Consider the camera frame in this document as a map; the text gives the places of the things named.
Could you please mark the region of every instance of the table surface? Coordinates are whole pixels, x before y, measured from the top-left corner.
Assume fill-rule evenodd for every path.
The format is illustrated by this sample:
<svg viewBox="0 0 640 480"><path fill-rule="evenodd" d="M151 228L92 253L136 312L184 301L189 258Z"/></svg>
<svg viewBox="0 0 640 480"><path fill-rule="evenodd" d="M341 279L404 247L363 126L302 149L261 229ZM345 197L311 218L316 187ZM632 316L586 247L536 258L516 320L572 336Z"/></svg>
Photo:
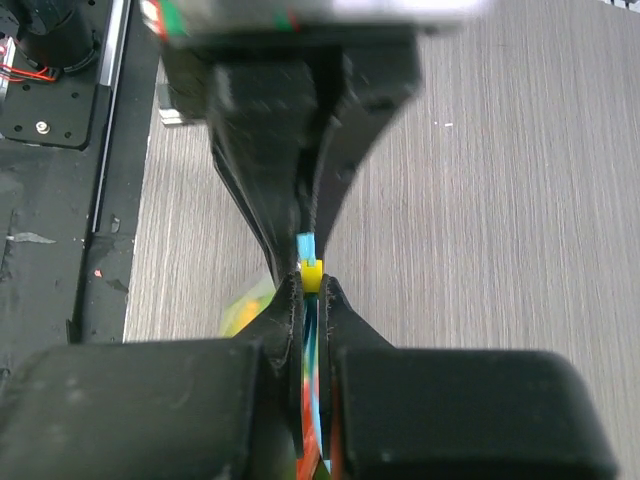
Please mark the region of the table surface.
<svg viewBox="0 0 640 480"><path fill-rule="evenodd" d="M567 356L638 478L640 14L499 7L422 44L424 92L360 172L326 270L397 345ZM206 132L154 115L126 339L215 336L264 268Z"/></svg>

